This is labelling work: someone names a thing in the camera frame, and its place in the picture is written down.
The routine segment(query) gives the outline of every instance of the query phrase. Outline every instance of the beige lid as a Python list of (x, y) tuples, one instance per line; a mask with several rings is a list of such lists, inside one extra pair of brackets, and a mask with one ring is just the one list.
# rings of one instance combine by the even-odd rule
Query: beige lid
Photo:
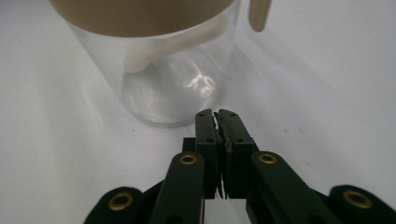
[[(170, 34), (200, 24), (218, 15), (234, 0), (49, 1), (62, 17), (82, 29), (101, 35), (139, 37)], [(270, 1), (251, 3), (257, 7), (260, 2)], [(265, 19), (268, 8), (250, 10), (250, 15), (256, 13), (259, 18), (263, 11)], [(256, 31), (263, 28), (262, 18), (253, 21), (250, 20)]]

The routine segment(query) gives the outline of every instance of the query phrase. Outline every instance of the brass screw insert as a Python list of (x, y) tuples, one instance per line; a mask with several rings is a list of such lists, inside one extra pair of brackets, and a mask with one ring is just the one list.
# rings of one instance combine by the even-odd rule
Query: brass screw insert
[(197, 162), (197, 158), (193, 155), (184, 155), (180, 158), (180, 162), (185, 165), (191, 165)]
[(277, 162), (276, 157), (270, 154), (261, 154), (259, 160), (267, 164), (274, 164)]
[(373, 207), (373, 202), (364, 194), (355, 190), (346, 190), (343, 193), (344, 199), (359, 208), (369, 209)]
[[(119, 199), (125, 199), (125, 202), (117, 203)], [(121, 211), (127, 208), (134, 201), (134, 197), (129, 192), (121, 192), (115, 195), (109, 202), (108, 207), (113, 211)]]

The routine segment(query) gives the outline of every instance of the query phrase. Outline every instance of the glass jar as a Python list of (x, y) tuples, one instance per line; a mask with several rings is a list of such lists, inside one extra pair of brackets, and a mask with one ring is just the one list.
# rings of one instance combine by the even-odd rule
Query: glass jar
[(135, 117), (182, 125), (222, 92), (239, 0), (50, 1)]

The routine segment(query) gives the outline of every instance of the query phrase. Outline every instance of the white table surface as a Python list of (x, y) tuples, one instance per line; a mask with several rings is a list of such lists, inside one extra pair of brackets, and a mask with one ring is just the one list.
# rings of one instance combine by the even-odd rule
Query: white table surface
[[(214, 109), (313, 189), (395, 208), (396, 1), (275, 0), (259, 35), (246, 10)], [(0, 223), (82, 223), (107, 191), (162, 180), (192, 136), (130, 116), (47, 1), (0, 0)], [(205, 223), (248, 223), (244, 202), (206, 202)]]

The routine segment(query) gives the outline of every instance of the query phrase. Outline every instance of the lid handle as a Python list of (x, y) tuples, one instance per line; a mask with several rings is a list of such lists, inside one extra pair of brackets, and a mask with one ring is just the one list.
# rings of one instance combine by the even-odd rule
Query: lid handle
[(248, 19), (254, 31), (261, 32), (264, 29), (271, 2), (272, 0), (250, 0)]

